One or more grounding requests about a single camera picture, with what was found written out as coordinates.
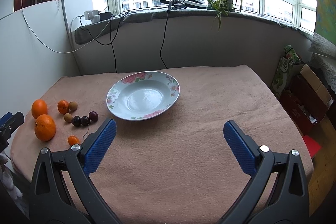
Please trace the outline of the smooth orange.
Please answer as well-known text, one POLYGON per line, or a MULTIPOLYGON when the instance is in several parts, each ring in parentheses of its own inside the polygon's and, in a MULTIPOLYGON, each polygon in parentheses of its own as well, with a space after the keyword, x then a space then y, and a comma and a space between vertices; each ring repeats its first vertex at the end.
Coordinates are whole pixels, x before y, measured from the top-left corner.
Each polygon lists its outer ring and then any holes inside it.
POLYGON ((46 102, 42 99, 35 100, 31 106, 31 114, 34 119, 37 119, 41 115, 48 114, 46 102))

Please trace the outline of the large rough orange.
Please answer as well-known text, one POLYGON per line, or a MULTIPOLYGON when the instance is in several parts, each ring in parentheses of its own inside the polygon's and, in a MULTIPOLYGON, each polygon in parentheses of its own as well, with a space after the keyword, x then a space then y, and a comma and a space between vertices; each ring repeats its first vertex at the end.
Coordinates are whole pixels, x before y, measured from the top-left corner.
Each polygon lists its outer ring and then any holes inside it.
POLYGON ((47 115, 42 114, 35 120, 34 133, 41 141, 49 141, 56 134, 56 124, 54 119, 47 115))

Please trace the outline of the small mandarin with stem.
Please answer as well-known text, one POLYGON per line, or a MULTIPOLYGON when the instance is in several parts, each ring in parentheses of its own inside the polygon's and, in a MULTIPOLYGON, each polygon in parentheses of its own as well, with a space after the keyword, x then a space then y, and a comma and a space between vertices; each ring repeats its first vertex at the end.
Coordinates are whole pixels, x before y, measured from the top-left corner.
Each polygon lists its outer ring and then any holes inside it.
POLYGON ((60 112, 62 115, 69 113, 69 102, 66 100, 60 100, 58 102, 57 108, 58 112, 60 112))

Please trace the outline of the brown longan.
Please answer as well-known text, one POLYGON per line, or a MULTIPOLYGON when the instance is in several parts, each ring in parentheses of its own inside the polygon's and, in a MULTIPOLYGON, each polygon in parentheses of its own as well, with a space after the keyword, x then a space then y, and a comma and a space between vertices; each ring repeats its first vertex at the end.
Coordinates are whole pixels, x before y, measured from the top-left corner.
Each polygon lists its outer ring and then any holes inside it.
POLYGON ((69 105, 68 105, 68 109, 69 109, 70 112, 76 111, 77 108, 78 108, 78 104, 75 101, 70 102, 69 105))
POLYGON ((73 116, 70 113, 66 113, 64 114, 63 118, 67 123, 71 123, 73 116))

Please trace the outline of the tiny orange kumquat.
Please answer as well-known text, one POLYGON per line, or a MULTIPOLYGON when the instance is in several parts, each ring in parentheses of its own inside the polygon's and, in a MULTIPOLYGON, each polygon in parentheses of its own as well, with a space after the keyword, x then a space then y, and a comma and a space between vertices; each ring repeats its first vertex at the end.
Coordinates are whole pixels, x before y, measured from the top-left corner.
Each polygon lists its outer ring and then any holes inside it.
POLYGON ((75 135, 69 136, 67 141, 70 146, 73 146, 75 144, 80 144, 80 139, 76 137, 75 135))

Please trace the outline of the dark red cherry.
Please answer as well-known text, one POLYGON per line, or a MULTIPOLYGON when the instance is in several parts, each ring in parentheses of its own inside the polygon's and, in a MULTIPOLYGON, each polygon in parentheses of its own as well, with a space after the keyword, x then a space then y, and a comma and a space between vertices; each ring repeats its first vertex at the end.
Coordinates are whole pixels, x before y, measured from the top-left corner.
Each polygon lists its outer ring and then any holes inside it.
POLYGON ((90 111, 89 112, 89 119, 92 121, 92 122, 97 122, 98 121, 98 113, 95 112, 95 111, 90 111))

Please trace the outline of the brown cardboard box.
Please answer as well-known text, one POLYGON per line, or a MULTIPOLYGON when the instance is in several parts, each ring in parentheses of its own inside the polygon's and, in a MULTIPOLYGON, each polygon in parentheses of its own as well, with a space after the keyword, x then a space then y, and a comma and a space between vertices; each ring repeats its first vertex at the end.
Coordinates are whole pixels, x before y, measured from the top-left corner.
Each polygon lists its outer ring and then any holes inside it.
POLYGON ((303 135, 307 135, 327 114, 334 100, 308 65, 290 79, 280 95, 280 104, 303 135))

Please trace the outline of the grey-green windowsill cloth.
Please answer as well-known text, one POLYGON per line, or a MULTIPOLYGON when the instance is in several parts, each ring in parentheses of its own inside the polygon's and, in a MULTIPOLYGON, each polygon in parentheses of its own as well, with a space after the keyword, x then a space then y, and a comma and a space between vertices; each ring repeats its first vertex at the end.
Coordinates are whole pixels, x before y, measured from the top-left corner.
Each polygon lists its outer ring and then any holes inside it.
MULTIPOLYGON (((138 11, 124 13, 119 16, 110 17, 106 20, 101 20, 97 23, 91 23, 85 26, 76 28, 72 32, 73 38, 76 44, 84 45, 89 43, 93 38, 99 38, 104 36, 111 31, 115 31, 124 24, 136 24, 136 23, 146 23, 153 20, 159 19, 173 19, 173 18, 211 18, 211 22, 216 21, 217 12, 213 10, 201 10, 201 9, 184 9, 184 10, 173 10, 167 12, 163 10, 147 10, 147 11, 138 11)), ((250 20, 254 22, 261 22, 270 25, 276 25, 281 28, 290 29, 292 31, 299 32, 302 36, 308 38, 309 40, 313 39, 313 35, 308 31, 303 30, 302 28, 295 27, 292 24, 281 22, 275 19, 271 19, 267 16, 257 16, 255 14, 246 14, 238 12, 230 12, 228 16, 222 16, 222 20, 239 18, 243 20, 250 20)))

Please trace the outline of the pink towel table cover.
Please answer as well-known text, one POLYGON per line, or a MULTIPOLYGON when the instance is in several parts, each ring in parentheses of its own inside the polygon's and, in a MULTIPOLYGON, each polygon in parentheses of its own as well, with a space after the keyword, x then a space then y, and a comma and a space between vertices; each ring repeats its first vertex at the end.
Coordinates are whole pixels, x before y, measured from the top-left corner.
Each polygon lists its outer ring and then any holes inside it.
POLYGON ((55 105, 72 98, 81 111, 97 111, 98 121, 75 127, 52 112, 56 134, 41 141, 34 133, 35 120, 27 115, 11 146, 14 166, 31 185, 42 148, 65 151, 71 135, 82 144, 110 118, 116 122, 116 136, 89 177, 120 223, 219 223, 250 179, 223 137, 224 124, 235 121, 273 152, 296 149, 309 182, 313 165, 301 135, 252 69, 240 65, 163 72, 179 82, 179 98, 161 115, 144 121, 117 118, 106 106, 110 88, 128 75, 60 79, 45 100, 55 105))

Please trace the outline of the white power strip with chargers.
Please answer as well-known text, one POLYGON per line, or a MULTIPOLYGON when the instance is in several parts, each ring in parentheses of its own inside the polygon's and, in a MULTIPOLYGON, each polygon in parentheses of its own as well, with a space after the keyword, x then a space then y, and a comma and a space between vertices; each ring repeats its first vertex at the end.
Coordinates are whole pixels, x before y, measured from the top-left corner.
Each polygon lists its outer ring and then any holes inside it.
POLYGON ((112 18, 111 12, 100 12, 98 10, 87 10, 84 12, 85 20, 90 20, 92 24, 112 18))

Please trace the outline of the floral white ceramic plate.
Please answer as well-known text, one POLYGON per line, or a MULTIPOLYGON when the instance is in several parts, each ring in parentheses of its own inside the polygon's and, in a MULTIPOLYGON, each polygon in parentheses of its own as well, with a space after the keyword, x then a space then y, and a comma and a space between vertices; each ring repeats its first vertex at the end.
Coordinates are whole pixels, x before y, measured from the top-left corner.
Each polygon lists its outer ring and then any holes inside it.
POLYGON ((106 106, 117 118, 144 121, 157 117, 175 104, 180 84, 164 72, 147 71, 116 82, 106 95, 106 106))

